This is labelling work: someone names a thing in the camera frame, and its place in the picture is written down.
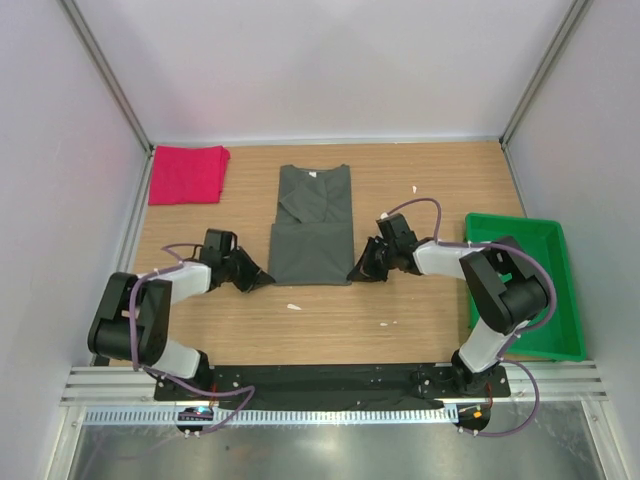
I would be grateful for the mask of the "grey t shirt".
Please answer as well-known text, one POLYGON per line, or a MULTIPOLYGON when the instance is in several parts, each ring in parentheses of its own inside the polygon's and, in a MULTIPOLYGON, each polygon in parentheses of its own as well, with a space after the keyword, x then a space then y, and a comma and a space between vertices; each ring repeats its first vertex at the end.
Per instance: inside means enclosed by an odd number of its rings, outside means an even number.
POLYGON ((343 286, 354 265, 350 167, 282 166, 268 273, 281 286, 343 286))

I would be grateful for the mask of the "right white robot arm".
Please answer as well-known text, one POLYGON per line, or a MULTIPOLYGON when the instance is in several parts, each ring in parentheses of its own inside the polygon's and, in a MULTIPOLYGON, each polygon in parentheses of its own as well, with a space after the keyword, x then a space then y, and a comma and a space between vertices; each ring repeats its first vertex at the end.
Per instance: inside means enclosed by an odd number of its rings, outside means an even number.
POLYGON ((480 243, 420 239, 401 214, 380 219, 377 225, 380 234, 367 240, 348 281, 384 282, 397 269, 466 282, 479 319, 451 358, 450 381, 461 395, 483 390, 529 323, 555 308, 557 294, 551 277, 512 236, 480 243))

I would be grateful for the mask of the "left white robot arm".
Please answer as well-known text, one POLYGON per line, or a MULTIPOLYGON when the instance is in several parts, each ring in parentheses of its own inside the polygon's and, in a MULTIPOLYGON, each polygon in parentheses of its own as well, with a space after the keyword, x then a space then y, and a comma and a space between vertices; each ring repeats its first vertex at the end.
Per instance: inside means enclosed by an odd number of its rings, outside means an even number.
POLYGON ((129 361, 134 369, 199 400, 213 393, 213 370, 204 352, 169 338, 171 307, 226 283, 249 293, 274 284, 275 279, 254 262, 231 231, 209 229, 200 244, 174 243, 162 250, 174 258, 174 265, 109 277, 87 344, 93 354, 129 361))

